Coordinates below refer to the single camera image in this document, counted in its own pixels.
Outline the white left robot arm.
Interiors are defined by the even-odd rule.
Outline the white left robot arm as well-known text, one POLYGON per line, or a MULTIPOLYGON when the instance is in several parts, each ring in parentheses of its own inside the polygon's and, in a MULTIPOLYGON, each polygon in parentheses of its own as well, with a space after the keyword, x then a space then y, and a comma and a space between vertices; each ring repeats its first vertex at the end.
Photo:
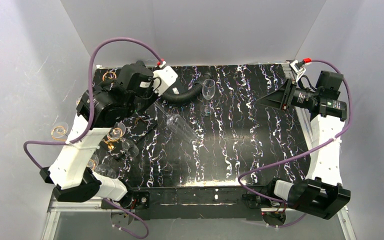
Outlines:
POLYGON ((88 162, 117 123, 144 113, 177 78, 165 63, 151 70, 138 61, 124 65, 115 78, 93 81, 76 107, 72 130, 57 159, 40 172, 47 183, 54 184, 54 197, 74 203, 93 197, 120 201, 128 193, 127 186, 91 170, 88 162))

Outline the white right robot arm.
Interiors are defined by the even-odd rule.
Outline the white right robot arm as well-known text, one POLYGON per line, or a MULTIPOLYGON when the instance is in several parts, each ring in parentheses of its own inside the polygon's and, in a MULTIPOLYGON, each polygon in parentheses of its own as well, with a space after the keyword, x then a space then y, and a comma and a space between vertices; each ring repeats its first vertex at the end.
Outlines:
POLYGON ((312 146, 310 166, 305 179, 298 183, 274 178, 267 186, 267 194, 282 200, 286 206, 325 220, 333 217, 351 199, 351 192, 343 187, 339 169, 341 138, 348 106, 339 100, 341 79, 318 80, 316 90, 300 89, 288 79, 258 101, 261 105, 287 110, 290 106, 310 112, 312 146))

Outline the clear tumbler glass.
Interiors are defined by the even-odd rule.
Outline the clear tumbler glass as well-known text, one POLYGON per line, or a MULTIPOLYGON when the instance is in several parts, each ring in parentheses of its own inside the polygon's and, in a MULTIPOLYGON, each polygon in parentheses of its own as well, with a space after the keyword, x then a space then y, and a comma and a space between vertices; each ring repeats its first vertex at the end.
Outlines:
POLYGON ((192 127, 186 122, 186 120, 177 113, 168 113, 158 103, 153 103, 165 116, 166 126, 178 137, 192 144, 199 140, 198 135, 192 129, 192 127))

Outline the clear stemmed wine glass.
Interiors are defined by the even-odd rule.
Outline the clear stemmed wine glass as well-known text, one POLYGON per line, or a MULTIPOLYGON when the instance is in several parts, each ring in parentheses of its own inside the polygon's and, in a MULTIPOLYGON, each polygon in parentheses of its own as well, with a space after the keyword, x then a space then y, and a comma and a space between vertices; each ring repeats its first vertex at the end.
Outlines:
POLYGON ((116 179, 118 177, 116 171, 108 164, 100 164, 95 169, 94 172, 111 179, 116 179))

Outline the tall clear flute front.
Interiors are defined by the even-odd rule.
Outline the tall clear flute front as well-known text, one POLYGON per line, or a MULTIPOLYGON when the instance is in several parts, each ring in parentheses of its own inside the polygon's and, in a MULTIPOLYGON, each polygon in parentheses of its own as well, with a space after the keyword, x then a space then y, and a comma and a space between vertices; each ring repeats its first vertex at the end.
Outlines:
POLYGON ((132 158, 135 158, 139 154, 139 149, 137 145, 130 139, 122 138, 121 139, 121 146, 124 151, 124 153, 132 158))

